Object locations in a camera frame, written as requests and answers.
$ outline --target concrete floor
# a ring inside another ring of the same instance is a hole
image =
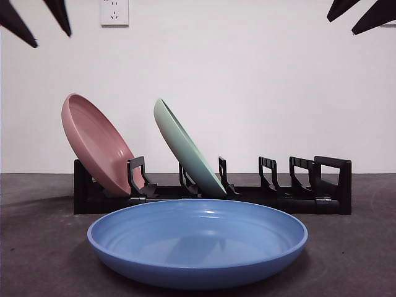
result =
[[[151,178],[177,184],[175,174]],[[257,174],[230,179],[259,182]],[[2,174],[0,296],[396,296],[396,174],[353,175],[352,212],[295,215],[307,245],[273,277],[187,293],[128,280],[98,260],[86,232],[101,215],[73,215],[71,174]]]

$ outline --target plastic dish rack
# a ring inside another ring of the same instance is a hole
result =
[[[291,185],[280,186],[277,178],[277,162],[259,157],[260,186],[234,186],[227,178],[226,160],[218,158],[222,185],[226,189],[223,199],[250,202],[273,207],[287,213],[351,214],[351,161],[315,156],[313,160],[290,157]],[[338,183],[322,179],[322,166],[339,169]],[[132,177],[132,170],[140,167],[145,186],[139,189]],[[295,175],[295,167],[308,170],[310,186],[304,186]],[[264,176],[264,168],[271,170],[271,183]],[[180,186],[158,186],[148,179],[144,169],[144,157],[127,161],[127,174],[131,195],[114,197],[84,168],[79,160],[74,162],[74,213],[108,213],[137,204],[171,200],[211,198],[203,193],[179,164]]]

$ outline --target wall outlet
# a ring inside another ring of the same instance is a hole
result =
[[[127,27],[129,25],[129,0],[101,0],[101,26]]]

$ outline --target mint green plate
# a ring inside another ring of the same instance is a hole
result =
[[[186,130],[162,99],[158,99],[155,103],[154,118],[174,156],[202,192],[212,197],[224,197],[226,195],[224,187]]]

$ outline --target dish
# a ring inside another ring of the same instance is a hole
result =
[[[270,207],[216,199],[151,202],[101,217],[88,240],[109,268],[138,282],[209,290],[253,283],[284,269],[308,232]]]
[[[155,103],[154,118],[174,156],[204,194],[212,197],[226,196],[224,187],[204,156],[162,99],[158,99]]]
[[[127,160],[134,158],[124,139],[98,108],[83,96],[70,94],[62,107],[66,137],[85,169],[105,189],[117,196],[129,196]],[[133,178],[144,186],[139,168]]]

